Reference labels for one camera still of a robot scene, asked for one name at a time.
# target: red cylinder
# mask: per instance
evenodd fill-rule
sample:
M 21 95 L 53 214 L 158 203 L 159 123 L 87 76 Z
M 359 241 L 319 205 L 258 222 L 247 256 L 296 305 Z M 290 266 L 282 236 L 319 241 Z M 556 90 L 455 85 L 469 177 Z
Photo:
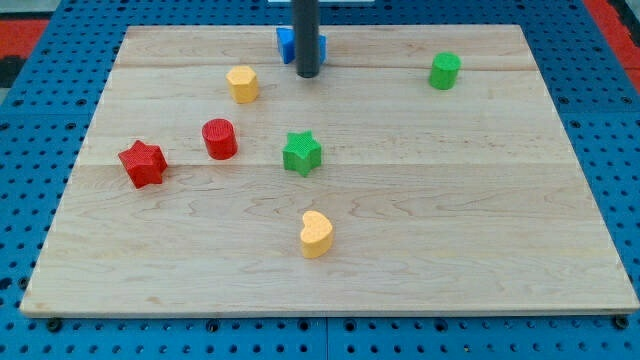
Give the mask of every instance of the red cylinder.
M 209 156 L 226 160 L 238 151 L 233 125 L 226 119 L 213 119 L 202 126 L 202 137 Z

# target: green block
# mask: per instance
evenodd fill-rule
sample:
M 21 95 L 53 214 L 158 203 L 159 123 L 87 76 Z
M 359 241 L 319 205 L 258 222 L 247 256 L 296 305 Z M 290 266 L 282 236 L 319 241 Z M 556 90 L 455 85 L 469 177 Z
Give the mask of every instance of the green block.
M 287 145 L 282 149 L 285 170 L 297 171 L 307 177 L 311 169 L 322 164 L 322 146 L 311 134 L 311 130 L 288 133 Z
M 462 62 L 458 55 L 450 52 L 441 52 L 433 59 L 429 84 L 439 90 L 449 90 L 456 83 L 458 70 Z

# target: green cylinder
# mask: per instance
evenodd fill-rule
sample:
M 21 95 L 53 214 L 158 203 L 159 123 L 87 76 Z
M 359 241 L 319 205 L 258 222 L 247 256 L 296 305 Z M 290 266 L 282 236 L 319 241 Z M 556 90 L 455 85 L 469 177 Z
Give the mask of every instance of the green cylinder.
M 458 55 L 451 52 L 441 52 L 433 58 L 429 84 L 439 90 L 449 90 L 455 85 L 458 70 L 462 62 Z

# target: black metal pole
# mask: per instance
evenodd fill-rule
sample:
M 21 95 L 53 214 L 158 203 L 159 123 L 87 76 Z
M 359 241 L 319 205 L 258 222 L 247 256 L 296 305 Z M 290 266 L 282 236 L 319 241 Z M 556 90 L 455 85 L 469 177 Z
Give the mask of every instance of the black metal pole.
M 295 34 L 296 71 L 303 78 L 320 72 L 318 43 L 320 11 L 318 0 L 292 0 L 293 31 Z

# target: yellow block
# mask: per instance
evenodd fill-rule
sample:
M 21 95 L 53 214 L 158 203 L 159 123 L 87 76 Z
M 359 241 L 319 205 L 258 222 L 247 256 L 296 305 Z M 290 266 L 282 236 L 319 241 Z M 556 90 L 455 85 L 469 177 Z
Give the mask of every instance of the yellow block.
M 313 259 L 326 253 L 333 245 L 333 225 L 329 219 L 317 211 L 307 211 L 302 215 L 302 223 L 302 256 Z
M 227 84 L 238 104 L 250 103 L 258 97 L 258 76 L 250 66 L 234 66 L 227 73 Z

